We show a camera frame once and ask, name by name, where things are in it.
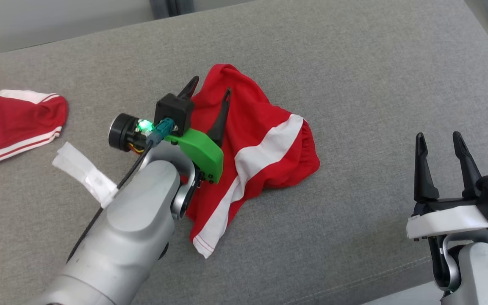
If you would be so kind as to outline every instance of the black cable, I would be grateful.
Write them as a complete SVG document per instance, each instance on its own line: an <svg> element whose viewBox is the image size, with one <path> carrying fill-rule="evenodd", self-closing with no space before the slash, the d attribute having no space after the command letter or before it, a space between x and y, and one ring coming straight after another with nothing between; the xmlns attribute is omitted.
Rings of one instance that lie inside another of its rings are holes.
<svg viewBox="0 0 488 305"><path fill-rule="evenodd" d="M128 173L125 174L125 176L122 179L122 181L120 181L120 183L118 183L118 185L116 186L116 189L121 189L122 186L124 186L125 182L129 179L129 177L131 177L131 175L137 169L137 167L139 167L139 165L141 164L141 162L144 160L144 157L146 156L146 154L148 153L148 151L150 151L150 149L152 149L152 147L153 147L153 141L149 141L149 143L146 146L146 148L144 149L143 153L135 161L135 163L133 164L133 166L131 167L131 169L128 171ZM101 212L102 211L103 211L103 208L100 207L99 210L97 210L97 212L95 213L95 215L93 215L93 218L89 222L88 226L86 227L86 229L84 230L84 232L82 232L82 234L80 235L78 241L76 241L76 244L74 245L73 249L71 250L71 253L69 254L69 257L67 258L67 262L69 262L70 259L71 259L71 257L73 257L76 249L78 249L78 246L80 246L80 244L82 243L83 239L88 234L89 229L92 228L93 224L97 221L97 218L99 218L99 216L101 215Z"/></svg>

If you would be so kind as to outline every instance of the white stripe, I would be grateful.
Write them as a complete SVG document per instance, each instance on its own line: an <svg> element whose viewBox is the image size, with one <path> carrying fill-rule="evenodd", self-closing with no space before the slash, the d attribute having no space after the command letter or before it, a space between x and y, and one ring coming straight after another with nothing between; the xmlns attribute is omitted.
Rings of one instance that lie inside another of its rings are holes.
<svg viewBox="0 0 488 305"><path fill-rule="evenodd" d="M13 151L17 148L20 148L20 147L23 147L23 146L26 146L28 144L31 144L31 143L35 143L36 141L41 141L43 139L54 139L54 135L56 132L59 132L61 131L61 126L59 127L56 127L54 130L50 131L50 133L45 133L43 135L39 135L39 136L36 136L36 137L33 137L33 138L30 138L30 139L26 139L24 141L20 141L18 143L15 143L13 145L10 145L8 147L5 147L5 148L2 148L0 149L0 155L4 155L6 153L8 153L9 151Z"/></svg>
<svg viewBox="0 0 488 305"><path fill-rule="evenodd" d="M28 147L24 147L22 149L19 149L19 150L16 150L14 152L12 152L11 154L8 154L8 155L5 155L3 157L0 158L0 161L1 160L5 160L7 158L11 158L12 156L16 156L20 153L23 153L24 151L27 151L27 150L30 150L30 149L33 149L33 148L36 148L36 147L40 147L40 146L43 146L47 143L50 143L52 140L54 140L55 137L59 137L60 133L54 133L51 137L49 137L48 139L46 139L46 141L42 141L42 142L39 142L35 145L31 145L31 146L28 146Z"/></svg>
<svg viewBox="0 0 488 305"><path fill-rule="evenodd" d="M49 95L52 95L45 101L43 101L46 97ZM38 93L35 91L31 90L1 90L0 91L0 97L4 98L15 98L15 99L21 99L21 100L26 100L28 102L32 102L33 104L38 104L40 102L46 102L47 100L51 100L55 97L58 97L59 95L54 94L54 93Z"/></svg>
<svg viewBox="0 0 488 305"><path fill-rule="evenodd" d="M198 247L197 245L201 243L199 241L196 243L195 238L193 241L197 251L205 258L212 254L207 247L214 248L225 233L231 203L242 199L246 183L253 176L266 166L279 162L287 154L300 133L303 120L301 116L291 114L287 121L271 128L259 145L244 147L238 151L235 156L238 176L198 234L206 245Z"/></svg>

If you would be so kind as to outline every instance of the stitching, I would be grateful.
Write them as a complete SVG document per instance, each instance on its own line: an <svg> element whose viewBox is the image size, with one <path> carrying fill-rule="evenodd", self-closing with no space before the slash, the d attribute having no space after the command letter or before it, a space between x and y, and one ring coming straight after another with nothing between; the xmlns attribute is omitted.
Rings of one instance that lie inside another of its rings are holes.
<svg viewBox="0 0 488 305"><path fill-rule="evenodd" d="M423 261L423 262L420 262L420 263L418 263L418 264L415 264L415 265L413 265L413 266L409 266L409 267L407 267L407 268L403 268L403 269L400 269L400 270L396 270L395 272L392 272L392 273L389 273L389 274L384 274L384 275L382 275L382 276L380 276L380 277L377 277L377 278L371 278L370 280L366 280L366 281L364 281L364 282L354 284L354 285L349 286L349 287L346 287L346 288L344 288L344 289L340 289L340 290L337 290L337 291L331 291L331 292L329 292L328 294L320 295L320 296L317 296L317 297L315 297L315 298L313 298L313 299L308 299L308 300L306 300L306 301L303 301L303 302L301 302L301 303L298 303L297 305L299 305L299 304L304 304L304 303L308 303L308 302L310 302L310 301L313 301L314 299L319 299L320 297L326 297L327 295L331 295L331 294L333 294L333 293L339 293L339 292L341 292L341 291L345 291L345 290L347 290L347 289L354 288L355 286L360 286L360 285L363 285L363 284L366 284L366 283L369 283L369 282L374 282L375 280L379 280L380 278L384 278L384 277L386 277L386 276L394 275L394 274L397 274L397 273L403 272L404 270L408 270L408 269L414 268L415 266L419 266L419 265L422 265L422 264L424 264L424 263L428 263L428 262L430 262L430 259L428 259L428 260L426 260L426 261Z"/></svg>
<svg viewBox="0 0 488 305"><path fill-rule="evenodd" d="M360 284L362 284L362 283L360 283L362 280L367 280L367 279L372 278L372 277L377 277L377 276L379 276L379 275L385 274L385 273L387 273L387 272L391 272L391 271L393 271L393 270L395 270L395 269L402 268L402 267L404 267L404 266L407 266L407 265L409 265L409 264L413 264L413 263L416 263L416 262L422 261L422 260L427 259L427 258L430 258L430 255L425 256L425 257L422 257L422 258L419 258L419 259L416 259L415 261L412 261L412 262L409 262L409 263L406 263L406 264L403 264L403 265L397 266L397 267L395 267L395 268L391 268L391 269L389 269L389 270L385 270L385 271L380 272L380 273L377 273L377 274L372 274L371 276L363 277L363 278L360 278L360 279L358 279L358 280L354 280L354 281L349 282L349 283L346 283L346 284L342 284L342 285L334 286L334 287L332 287L332 288L329 288L329 289L326 289L326 290L322 290L322 291L319 291L319 292L317 292L317 293L313 293L313 294L307 295L307 296L305 296L305 297L300 297L300 298L298 298L298 299L294 299L294 300L289 301L289 302L287 302L287 303L283 303L283 305L288 305L288 304L291 304L291 303L295 303L295 302L301 301L301 300L303 300L303 299L306 299L306 298L308 298L308 297L313 297L313 296L315 296L315 295L322 294L322 293L326 293L327 291L335 290L335 289L337 289L337 288L341 288L341 287L343 287L343 286L348 286L348 285L351 285L351 284L354 284L354 283L357 283L357 285L360 285ZM424 262L421 262L421 263L419 263L419 264L416 264L416 266L417 266L417 265L420 265L420 264L422 264L422 263L429 262L429 261L430 261L430 259L428 259L428 260L426 260L426 261L424 261Z"/></svg>
<svg viewBox="0 0 488 305"><path fill-rule="evenodd" d="M212 250L211 250L211 252L214 250L214 247L212 247L211 245L209 245L209 244L207 243L207 241L205 241L205 239L204 239L204 238L203 238L201 235L197 234L197 236L198 236L199 238L201 238L201 239L202 239L202 241L203 241L203 242L205 242L205 244L206 244L207 246L209 246L209 247L212 249Z"/></svg>
<svg viewBox="0 0 488 305"><path fill-rule="evenodd" d="M198 239L197 237L195 237L195 239L197 240L197 242L199 243L199 245L201 245L205 250L207 250L210 253L212 253L212 251L210 251L209 248L207 248L203 243L201 243L201 240L200 239Z"/></svg>

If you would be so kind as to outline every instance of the green plastic bracket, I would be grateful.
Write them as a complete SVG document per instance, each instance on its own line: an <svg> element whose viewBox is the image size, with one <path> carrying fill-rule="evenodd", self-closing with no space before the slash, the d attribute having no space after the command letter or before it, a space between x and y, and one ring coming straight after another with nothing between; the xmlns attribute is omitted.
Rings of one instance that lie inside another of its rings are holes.
<svg viewBox="0 0 488 305"><path fill-rule="evenodd" d="M206 181L219 182L223 173L223 151L208 135L190 128L182 137L168 135L165 141L178 143L184 154L205 173Z"/></svg>

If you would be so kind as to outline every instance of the silver robotic arm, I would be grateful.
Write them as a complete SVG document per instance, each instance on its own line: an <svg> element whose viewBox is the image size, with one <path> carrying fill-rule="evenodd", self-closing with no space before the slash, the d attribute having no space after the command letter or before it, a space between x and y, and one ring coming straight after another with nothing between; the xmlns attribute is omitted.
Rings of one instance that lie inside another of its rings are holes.
<svg viewBox="0 0 488 305"><path fill-rule="evenodd" d="M180 186L180 174L189 177ZM54 282L29 305L128 305L165 253L198 171L162 141L101 213Z"/></svg>
<svg viewBox="0 0 488 305"><path fill-rule="evenodd" d="M428 240L442 305L488 305L488 176L481 176L460 133L453 133L453 143L465 189L462 198L439 199L424 135L417 135L416 204L406 230L410 239Z"/></svg>

